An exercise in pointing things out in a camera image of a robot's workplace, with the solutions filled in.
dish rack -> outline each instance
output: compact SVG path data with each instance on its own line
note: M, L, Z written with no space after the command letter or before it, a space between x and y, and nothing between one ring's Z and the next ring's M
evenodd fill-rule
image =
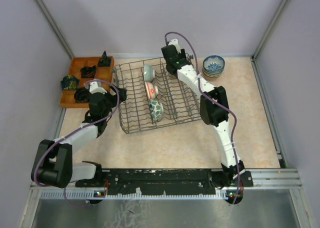
M158 86L156 100L163 105L160 121L152 119L144 82L144 65L155 70L153 85ZM170 75L163 57L115 66L115 82L127 89L127 100L119 105L120 126L127 134L200 120L200 100L192 90Z

gray floor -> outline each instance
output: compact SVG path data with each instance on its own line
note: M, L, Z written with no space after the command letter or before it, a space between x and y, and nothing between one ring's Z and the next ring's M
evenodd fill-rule
M75 208L40 200L33 228L296 228L289 191L245 191L243 201L103 201Z

green patterned bowl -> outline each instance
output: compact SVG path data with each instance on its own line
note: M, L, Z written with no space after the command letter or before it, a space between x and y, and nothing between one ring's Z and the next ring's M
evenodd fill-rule
M161 120L163 114L164 114L164 107L162 106L162 103L157 100L151 100L149 99L149 110L150 114L152 116L152 119L155 122L158 122Z

cup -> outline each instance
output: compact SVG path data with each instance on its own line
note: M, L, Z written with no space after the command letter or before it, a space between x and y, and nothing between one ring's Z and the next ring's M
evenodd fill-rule
M149 99L155 99L159 94L158 87L150 82L145 82L146 93Z
M143 72L143 79L145 82L152 82L152 80L156 77L155 70L148 64L144 65Z
M160 121L164 114L164 107L160 101L149 100L149 110L152 116L152 119L157 122Z

gray wall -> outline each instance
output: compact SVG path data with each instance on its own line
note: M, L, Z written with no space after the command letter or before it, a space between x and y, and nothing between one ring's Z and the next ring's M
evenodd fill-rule
M179 31L198 55L252 55L281 0L44 0L75 56L158 56Z
M70 59L33 0L0 0L0 227L17 227Z
M298 168L320 226L319 12L319 0L291 0L258 65L288 164Z

